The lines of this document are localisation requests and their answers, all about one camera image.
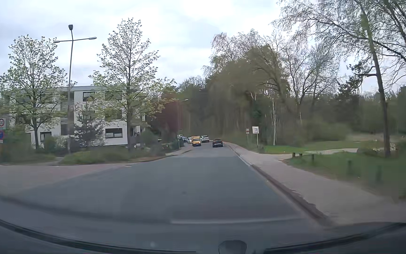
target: street lamp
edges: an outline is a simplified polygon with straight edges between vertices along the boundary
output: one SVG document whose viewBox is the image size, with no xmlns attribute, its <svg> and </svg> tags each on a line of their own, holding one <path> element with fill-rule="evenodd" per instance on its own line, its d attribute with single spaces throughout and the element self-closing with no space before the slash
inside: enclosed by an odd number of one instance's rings
<svg viewBox="0 0 406 254">
<path fill-rule="evenodd" d="M 71 126 L 73 125 L 72 117 L 71 117 L 71 99 L 70 99 L 70 89 L 71 89 L 71 59 L 73 56 L 73 43 L 75 41 L 82 41 L 82 40 L 94 40 L 96 39 L 96 37 L 89 37 L 89 38 L 84 38 L 84 39 L 73 39 L 73 25 L 70 24 L 68 25 L 68 29 L 71 32 L 71 40 L 63 40 L 63 41 L 53 41 L 54 43 L 61 43 L 61 42 L 71 42 L 71 53 L 70 53 L 70 69 L 69 69 L 69 73 L 68 73 L 68 88 L 67 88 L 67 134 L 68 134 L 68 138 L 67 138 L 67 150 L 68 153 L 71 153 L 70 151 L 70 143 L 71 143 L 71 136 L 70 136 L 70 129 Z"/>
<path fill-rule="evenodd" d="M 180 131 L 180 112 L 178 109 L 178 101 L 176 102 L 176 126 L 178 127 L 178 130 L 176 131 L 176 135 L 178 137 L 178 149 L 179 149 L 180 148 L 180 136 L 179 136 L 178 132 Z"/>
</svg>

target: brick sidewalk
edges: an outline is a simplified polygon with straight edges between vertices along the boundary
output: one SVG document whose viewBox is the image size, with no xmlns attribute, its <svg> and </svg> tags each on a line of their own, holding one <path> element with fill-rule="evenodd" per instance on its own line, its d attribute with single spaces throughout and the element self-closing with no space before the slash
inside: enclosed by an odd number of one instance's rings
<svg viewBox="0 0 406 254">
<path fill-rule="evenodd" d="M 347 182 L 291 167 L 282 155 L 259 154 L 228 144 L 244 161 L 255 165 L 290 191 L 300 195 L 336 224 L 406 222 L 406 202 L 395 203 Z"/>
</svg>

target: road sign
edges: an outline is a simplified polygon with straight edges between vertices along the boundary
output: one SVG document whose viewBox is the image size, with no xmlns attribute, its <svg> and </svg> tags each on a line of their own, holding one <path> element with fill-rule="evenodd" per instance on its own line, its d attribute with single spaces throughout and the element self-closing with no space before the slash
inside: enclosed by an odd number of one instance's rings
<svg viewBox="0 0 406 254">
<path fill-rule="evenodd" d="M 4 131 L 0 131 L 0 140 L 4 139 Z"/>
<path fill-rule="evenodd" d="M 5 130 L 5 118 L 0 118 L 0 130 Z"/>
</svg>

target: dark car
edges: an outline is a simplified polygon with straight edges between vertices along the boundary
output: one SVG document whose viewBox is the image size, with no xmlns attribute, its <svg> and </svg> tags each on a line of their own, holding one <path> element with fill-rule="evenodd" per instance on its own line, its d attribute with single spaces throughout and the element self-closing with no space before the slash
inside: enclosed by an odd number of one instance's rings
<svg viewBox="0 0 406 254">
<path fill-rule="evenodd" d="M 212 141 L 212 147 L 223 147 L 223 142 L 221 139 L 215 139 Z"/>
</svg>

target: white sign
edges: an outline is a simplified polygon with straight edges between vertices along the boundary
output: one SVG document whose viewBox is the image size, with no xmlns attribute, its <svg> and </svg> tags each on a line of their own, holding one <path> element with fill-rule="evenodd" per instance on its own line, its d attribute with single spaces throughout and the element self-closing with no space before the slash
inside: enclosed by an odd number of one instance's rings
<svg viewBox="0 0 406 254">
<path fill-rule="evenodd" d="M 5 130 L 5 118 L 0 118 L 0 130 Z"/>
</svg>

